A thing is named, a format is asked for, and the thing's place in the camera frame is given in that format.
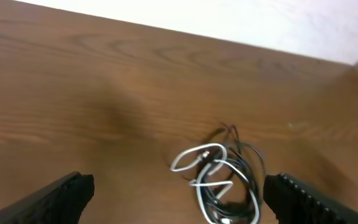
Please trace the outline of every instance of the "cable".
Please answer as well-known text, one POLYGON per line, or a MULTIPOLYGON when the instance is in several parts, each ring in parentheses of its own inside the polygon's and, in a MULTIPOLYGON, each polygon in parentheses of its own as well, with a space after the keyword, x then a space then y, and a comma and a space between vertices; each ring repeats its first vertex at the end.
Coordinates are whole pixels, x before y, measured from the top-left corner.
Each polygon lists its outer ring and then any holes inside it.
POLYGON ((226 131, 223 143, 207 143, 193 147, 181 152, 173 161, 171 170, 180 172, 198 166, 198 174, 194 180, 189 182, 190 186, 195 187, 198 203, 202 214, 210 224, 233 223, 238 220, 247 220, 251 224, 260 221, 260 205, 263 203, 259 195, 258 183, 252 168, 247 160, 242 156, 244 148, 249 147, 258 155, 262 169, 263 179, 266 176, 265 163, 260 152, 250 144, 240 142, 239 135, 234 125, 220 128, 210 136, 211 141, 216 135, 226 131), (233 144, 228 142, 228 138, 233 137, 233 144), (220 150, 207 150, 210 147, 218 147, 220 150), (204 150, 188 166, 176 168, 177 163, 188 153, 204 150), (208 182, 208 178, 220 170, 223 166, 228 167, 231 173, 223 181, 208 182), (243 202, 222 203, 220 199, 233 187, 232 177, 236 175, 246 187, 248 196, 243 202))

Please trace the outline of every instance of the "cable bundle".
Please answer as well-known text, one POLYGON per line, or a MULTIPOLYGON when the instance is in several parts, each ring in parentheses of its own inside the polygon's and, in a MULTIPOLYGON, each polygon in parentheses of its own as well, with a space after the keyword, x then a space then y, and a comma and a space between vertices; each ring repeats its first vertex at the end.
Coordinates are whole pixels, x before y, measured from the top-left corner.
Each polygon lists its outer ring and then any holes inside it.
POLYGON ((226 132, 224 140, 219 143, 206 143, 201 146, 193 147, 181 152, 171 165, 173 172, 180 172, 194 167, 197 169, 197 177, 189 182, 190 186, 195 187, 199 207, 205 219, 210 224, 228 224, 239 220, 245 220, 247 223, 256 224, 260 220, 260 206, 263 203, 259 194, 259 187, 255 175, 248 161, 242 156, 242 151, 247 147, 255 151, 260 159, 263 169, 263 178, 266 176, 266 170, 263 158, 260 152, 253 146, 239 140, 238 131, 233 125, 216 130, 207 142, 222 132, 226 132), (228 142, 230 135, 233 137, 233 143, 228 142), (196 159, 188 166, 176 168, 177 163, 187 154, 199 152, 196 159), (223 166, 231 170, 230 175, 223 181, 208 182, 208 177, 219 171, 223 166), (236 175, 242 181, 248 190, 248 195, 241 203, 222 203, 220 199, 232 188, 233 176, 236 175))

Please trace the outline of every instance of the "tangled cable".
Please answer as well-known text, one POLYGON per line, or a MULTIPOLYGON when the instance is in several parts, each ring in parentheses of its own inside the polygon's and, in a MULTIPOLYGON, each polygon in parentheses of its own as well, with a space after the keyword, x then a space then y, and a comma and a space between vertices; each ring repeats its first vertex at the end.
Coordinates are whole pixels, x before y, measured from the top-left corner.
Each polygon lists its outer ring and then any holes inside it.
POLYGON ((245 147, 252 149, 257 153, 263 169, 263 179, 266 176, 266 169, 260 152, 253 146, 241 142, 239 140, 238 131, 234 125, 217 129, 206 142, 210 142, 212 138, 224 131, 226 135, 223 143, 205 143, 201 146, 181 152, 171 164, 173 172, 180 172, 198 167, 197 177, 189 182, 190 186, 195 187, 199 207, 205 219, 210 224, 233 223, 237 220, 246 220, 251 224, 256 224, 260 220, 260 206, 263 199, 259 194, 259 187, 255 175, 248 161, 242 156, 245 147), (229 144, 229 136, 234 138, 234 143, 229 144), (177 163, 187 154, 192 152, 200 152, 196 159, 188 166, 176 168, 177 163), (218 182, 208 182, 208 177, 219 171, 223 166, 231 170, 230 175, 218 182), (222 203, 220 199, 232 188, 233 176, 236 175, 248 190, 248 196, 244 202, 228 202, 222 203))

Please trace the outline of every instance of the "cord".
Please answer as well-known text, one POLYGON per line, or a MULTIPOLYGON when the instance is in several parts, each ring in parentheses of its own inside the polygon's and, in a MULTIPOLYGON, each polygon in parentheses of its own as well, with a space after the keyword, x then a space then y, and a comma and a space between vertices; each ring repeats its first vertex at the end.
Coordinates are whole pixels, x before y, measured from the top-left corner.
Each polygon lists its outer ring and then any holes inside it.
POLYGON ((260 206, 263 203, 259 195, 259 187, 253 174, 252 168, 247 160, 242 156, 245 147, 251 148, 258 155, 263 169, 263 178, 266 176, 265 163, 260 152, 250 144, 240 142, 238 131, 234 125, 220 128, 210 136, 211 141, 216 135, 226 131, 223 143, 207 143, 201 146, 181 152, 173 161, 171 170, 180 172, 198 166, 198 174, 194 180, 189 182, 190 186, 195 187, 200 210, 210 224, 233 223, 237 220, 251 220, 251 224, 260 221, 260 206), (233 137, 234 144, 228 143, 228 138, 233 137), (210 147, 218 147, 220 150, 208 151, 210 147), (188 153, 201 151, 196 159, 188 166, 176 168, 177 163, 188 153), (223 181, 208 182, 207 179, 220 170, 223 166, 228 167, 232 172, 223 181), (232 177, 236 175, 246 186, 248 196, 243 202, 222 203, 220 199, 233 187, 232 177))

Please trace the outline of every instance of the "black cord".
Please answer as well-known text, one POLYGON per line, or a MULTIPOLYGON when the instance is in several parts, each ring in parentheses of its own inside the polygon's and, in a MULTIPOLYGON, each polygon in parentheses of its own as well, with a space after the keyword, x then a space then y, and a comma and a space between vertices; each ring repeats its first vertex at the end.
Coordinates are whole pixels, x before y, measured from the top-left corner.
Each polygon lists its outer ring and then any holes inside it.
MULTIPOLYGON (((239 139, 239 134, 237 131, 237 128, 234 125, 227 126, 224 125, 224 130, 222 128, 217 129, 214 132, 214 135, 209 136, 209 142, 213 140, 214 137, 217 135, 224 133, 224 140, 223 144, 231 153, 227 156, 227 162, 229 162, 231 165, 233 165, 237 170, 239 170, 247 179, 244 179, 237 171, 232 169, 231 167, 227 166, 231 173, 227 176, 225 180, 231 180, 234 175, 236 175, 243 183, 245 188, 248 190, 251 190, 255 197, 257 198, 257 203, 260 208, 260 206, 263 203, 263 197, 260 195, 259 192, 259 186, 258 182, 255 178, 255 175, 252 171, 252 168, 250 167, 248 161, 242 156, 242 152, 245 150, 246 147, 252 149, 255 151, 260 159, 260 163, 263 169, 263 178, 266 176, 266 169, 265 169, 265 163, 263 161, 263 158, 260 154, 260 152, 250 144, 241 142, 239 139)), ((220 159, 222 157, 221 151, 211 151, 210 154, 203 160, 203 162, 200 163, 198 167, 198 172, 206 166, 208 163, 213 163, 214 159, 220 159)), ((201 183, 206 183, 205 178, 201 179, 201 183)), ((209 187, 201 187, 201 196, 204 201, 205 210, 208 215, 208 217, 215 223, 221 223, 222 218, 228 218, 234 223, 239 220, 245 220, 246 222, 250 222, 255 217, 255 206, 253 204, 252 198, 249 194, 247 194, 247 197, 242 202, 227 202, 222 203, 219 199, 216 198, 216 195, 224 188, 224 186, 219 186, 215 188, 214 190, 211 190, 209 187), (218 215, 218 218, 215 217, 212 211, 215 211, 218 215)))

